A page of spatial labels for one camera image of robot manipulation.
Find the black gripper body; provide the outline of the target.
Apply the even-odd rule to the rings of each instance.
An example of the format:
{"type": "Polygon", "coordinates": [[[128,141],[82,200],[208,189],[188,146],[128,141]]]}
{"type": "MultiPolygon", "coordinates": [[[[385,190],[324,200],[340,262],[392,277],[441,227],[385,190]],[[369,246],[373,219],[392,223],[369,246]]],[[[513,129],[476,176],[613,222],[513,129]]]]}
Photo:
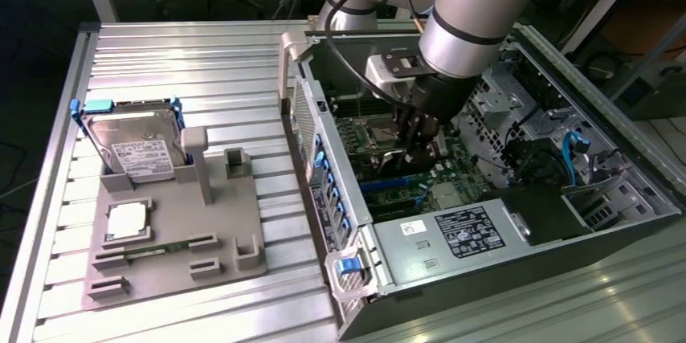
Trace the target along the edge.
{"type": "Polygon", "coordinates": [[[445,124],[463,109],[479,80],[480,76],[451,78],[431,74],[400,81],[400,101],[409,108],[399,108],[399,122],[405,123],[417,114],[445,124]]]}

